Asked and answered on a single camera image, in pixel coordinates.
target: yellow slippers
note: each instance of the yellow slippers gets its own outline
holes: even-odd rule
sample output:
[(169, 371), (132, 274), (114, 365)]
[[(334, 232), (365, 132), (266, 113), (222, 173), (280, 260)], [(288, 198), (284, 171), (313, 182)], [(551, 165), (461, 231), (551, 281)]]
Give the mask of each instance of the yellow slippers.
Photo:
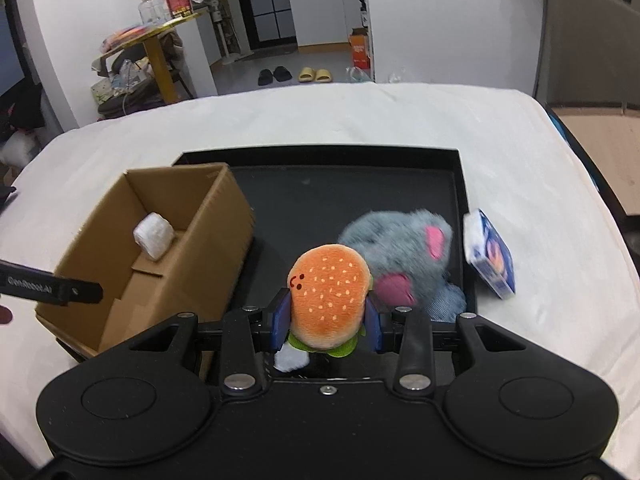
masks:
[(325, 70), (324, 68), (319, 69), (316, 72), (316, 83), (330, 83), (333, 80), (331, 77), (331, 72)]
[(316, 83), (330, 83), (333, 80), (331, 72), (324, 68), (320, 68), (316, 72), (313, 68), (305, 66), (300, 71), (300, 74), (298, 74), (298, 81), (301, 83), (311, 83), (312, 81)]
[(311, 83), (316, 78), (316, 71), (305, 66), (298, 74), (298, 81), (301, 83)]

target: slipper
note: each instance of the slipper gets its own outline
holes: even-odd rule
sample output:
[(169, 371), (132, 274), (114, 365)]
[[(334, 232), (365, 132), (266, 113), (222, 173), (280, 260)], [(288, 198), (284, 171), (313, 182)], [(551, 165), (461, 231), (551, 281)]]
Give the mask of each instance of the slipper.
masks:
[(276, 81), (281, 83), (283, 81), (288, 81), (289, 79), (291, 79), (291, 72), (289, 72), (289, 70), (281, 65), (277, 66), (273, 71), (273, 76), (274, 78), (276, 78)]
[(331, 72), (328, 70), (321, 68), (316, 72), (316, 83), (330, 83), (332, 80)]
[(258, 76), (258, 86), (266, 86), (273, 83), (273, 74), (271, 70), (265, 68), (264, 70), (260, 70), (260, 75)]
[(301, 83), (311, 83), (316, 77), (316, 71), (313, 68), (305, 66), (298, 74), (298, 81)]

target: blue box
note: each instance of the blue box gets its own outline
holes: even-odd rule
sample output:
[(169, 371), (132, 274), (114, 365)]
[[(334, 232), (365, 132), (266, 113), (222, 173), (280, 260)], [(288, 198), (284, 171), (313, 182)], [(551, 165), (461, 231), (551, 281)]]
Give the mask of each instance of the blue box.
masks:
[(465, 258), (502, 300), (516, 292), (511, 251), (486, 215), (476, 209), (463, 221)]

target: gray mouse plush toy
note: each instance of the gray mouse plush toy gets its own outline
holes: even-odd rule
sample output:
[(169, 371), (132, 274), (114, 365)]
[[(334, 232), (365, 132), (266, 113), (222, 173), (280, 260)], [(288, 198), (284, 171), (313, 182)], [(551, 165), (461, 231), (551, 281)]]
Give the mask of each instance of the gray mouse plush toy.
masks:
[(434, 304), (438, 315), (432, 314), (432, 319), (450, 320), (465, 309), (462, 291), (443, 278), (451, 238), (449, 224), (427, 210), (379, 211), (349, 224), (338, 243), (365, 259), (373, 290), (386, 304), (422, 308)]

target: doorway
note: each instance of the doorway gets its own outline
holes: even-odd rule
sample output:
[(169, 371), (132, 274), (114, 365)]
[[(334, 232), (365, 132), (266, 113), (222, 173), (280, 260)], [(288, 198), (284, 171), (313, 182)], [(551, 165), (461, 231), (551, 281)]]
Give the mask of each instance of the doorway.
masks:
[(251, 49), (296, 41), (289, 0), (240, 0)]

